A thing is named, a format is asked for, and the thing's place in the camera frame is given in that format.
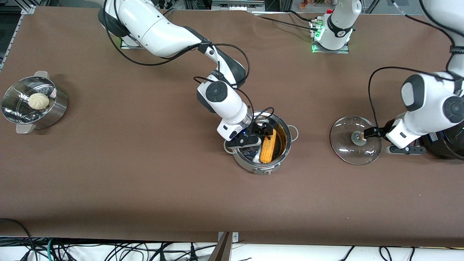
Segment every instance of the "teal cable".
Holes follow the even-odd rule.
[[[47,244],[47,256],[48,256],[48,261],[52,261],[52,255],[50,254],[50,248],[52,247],[52,239],[51,238],[49,241],[48,241],[48,244]]]

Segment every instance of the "brown table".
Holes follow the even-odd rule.
[[[215,64],[189,52],[159,67],[134,65],[111,46],[97,12],[39,7],[21,24],[0,91],[47,70],[70,100],[56,125],[30,135],[1,118],[1,217],[49,237],[215,241],[217,231],[239,231],[259,243],[464,245],[460,162],[384,153],[356,167],[328,138],[342,116],[372,118],[367,80],[376,68],[442,70],[450,44],[440,32],[401,16],[361,15],[350,54],[333,55],[311,53],[304,29],[250,13],[175,11],[172,22],[240,46],[251,61],[242,88],[255,108],[274,106],[300,130],[280,171],[257,176],[223,151],[220,118],[196,99],[192,77]],[[380,123],[405,110],[408,75],[376,76]],[[2,234],[22,235],[0,225]]]

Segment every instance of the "metal pot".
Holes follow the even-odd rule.
[[[28,105],[29,97],[34,93],[43,93],[50,103],[41,110]],[[13,84],[5,93],[1,110],[5,118],[16,124],[16,133],[26,134],[34,129],[43,129],[57,122],[66,111],[68,96],[60,90],[45,71],[24,78]]]
[[[255,111],[254,116],[257,116],[259,113],[261,113],[261,111]],[[269,115],[270,115],[269,112],[266,112],[266,111],[263,112],[261,114],[261,117],[258,118],[256,122],[258,124],[262,124],[264,121],[266,121],[265,117]],[[287,157],[288,153],[290,152],[290,147],[291,147],[292,142],[298,139],[298,129],[295,126],[287,125],[281,118],[279,118],[278,116],[274,114],[272,114],[269,117],[269,119],[274,120],[276,122],[274,129],[277,132],[277,139],[280,142],[280,149],[276,152],[277,157],[272,162],[270,163],[254,162],[244,155],[244,153],[250,150],[250,148],[233,149],[231,152],[226,149],[226,144],[224,142],[224,149],[226,150],[227,153],[233,154],[233,157],[235,158],[235,160],[240,166],[258,175],[270,175],[272,174],[272,172],[277,171],[282,165],[282,162],[284,161],[284,159]],[[289,128],[294,128],[296,131],[296,137],[294,139],[292,139]]]

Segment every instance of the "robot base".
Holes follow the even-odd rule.
[[[309,22],[309,27],[310,28],[316,28],[318,30],[321,29],[322,26],[322,20],[319,19],[322,18],[322,16],[319,16],[318,19],[313,19],[311,22]],[[312,31],[311,30],[311,42],[312,42],[312,50],[313,52],[322,52],[322,53],[349,53],[348,49],[348,43],[346,43],[341,49],[339,50],[329,50],[324,48],[320,43],[314,40],[316,37],[316,34],[318,34],[320,31]]]

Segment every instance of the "dough ball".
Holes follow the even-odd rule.
[[[45,94],[34,93],[29,97],[29,102],[27,104],[29,104],[29,106],[33,109],[41,110],[44,109],[49,103],[50,100]]]

